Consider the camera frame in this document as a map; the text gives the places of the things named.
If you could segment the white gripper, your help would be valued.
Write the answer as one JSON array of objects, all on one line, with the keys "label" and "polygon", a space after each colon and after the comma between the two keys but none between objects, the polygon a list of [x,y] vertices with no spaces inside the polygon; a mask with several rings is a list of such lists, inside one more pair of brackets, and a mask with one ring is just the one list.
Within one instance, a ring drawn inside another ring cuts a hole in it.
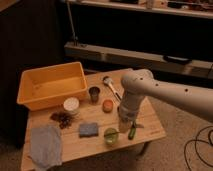
[{"label": "white gripper", "polygon": [[119,131],[121,133],[126,133],[131,128],[131,125],[135,120],[136,120],[135,116],[119,114],[119,124],[118,124]]}]

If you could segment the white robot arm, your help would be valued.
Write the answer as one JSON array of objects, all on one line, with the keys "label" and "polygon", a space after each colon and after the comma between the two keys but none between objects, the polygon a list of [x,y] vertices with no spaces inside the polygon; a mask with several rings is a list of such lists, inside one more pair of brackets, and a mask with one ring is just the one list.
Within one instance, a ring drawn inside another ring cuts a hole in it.
[{"label": "white robot arm", "polygon": [[119,131],[126,133],[137,119],[142,101],[154,97],[213,123],[213,89],[158,81],[148,69],[121,77],[124,93],[118,107]]}]

